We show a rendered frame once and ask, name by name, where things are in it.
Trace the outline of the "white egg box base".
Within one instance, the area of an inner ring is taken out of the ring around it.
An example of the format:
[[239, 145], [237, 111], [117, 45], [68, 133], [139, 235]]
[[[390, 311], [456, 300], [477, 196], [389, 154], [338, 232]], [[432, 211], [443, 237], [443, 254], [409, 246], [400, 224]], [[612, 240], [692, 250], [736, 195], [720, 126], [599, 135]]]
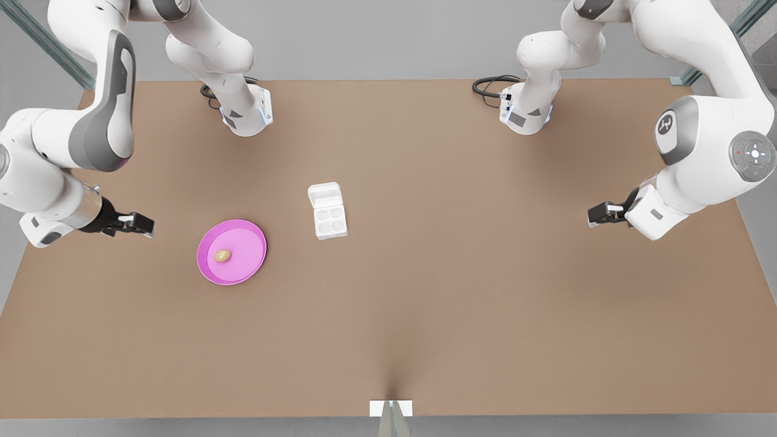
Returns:
[[330, 240], [348, 236], [346, 213], [343, 205], [314, 209], [314, 227], [318, 240]]

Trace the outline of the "pink round plate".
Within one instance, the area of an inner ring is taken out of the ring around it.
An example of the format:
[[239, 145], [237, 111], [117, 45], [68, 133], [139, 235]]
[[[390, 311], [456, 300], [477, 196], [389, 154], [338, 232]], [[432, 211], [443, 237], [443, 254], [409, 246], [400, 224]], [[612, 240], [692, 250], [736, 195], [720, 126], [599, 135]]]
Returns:
[[[215, 263], [213, 254], [231, 251], [225, 263]], [[247, 220], [220, 222], [205, 233], [196, 254], [197, 268], [206, 280], [217, 285], [236, 285], [248, 280], [263, 265], [267, 253], [263, 231]]]

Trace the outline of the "silver frame post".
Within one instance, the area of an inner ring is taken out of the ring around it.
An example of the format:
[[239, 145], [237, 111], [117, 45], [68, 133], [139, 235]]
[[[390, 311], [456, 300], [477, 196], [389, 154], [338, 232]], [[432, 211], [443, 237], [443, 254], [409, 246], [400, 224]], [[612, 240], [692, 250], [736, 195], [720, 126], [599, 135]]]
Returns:
[[95, 78], [18, 0], [0, 0], [0, 11], [36, 42], [81, 88], [85, 90], [95, 88]]
[[412, 437], [407, 417], [413, 416], [411, 400], [371, 400], [369, 417], [380, 417], [378, 437]]
[[717, 7], [733, 5], [736, 0], [710, 0], [710, 6], [702, 0], [677, 0], [668, 6], [669, 11], [680, 12], [677, 22], [680, 41], [672, 47], [668, 58], [684, 62], [691, 67], [688, 72], [670, 78], [673, 86], [691, 86], [700, 77], [707, 77], [711, 94], [724, 98], [743, 98], [770, 93], [769, 81], [758, 69], [752, 52], [741, 41], [741, 32], [752, 28], [772, 9], [772, 24], [777, 34], [777, 0], [750, 0], [747, 7], [729, 27], [716, 16]]

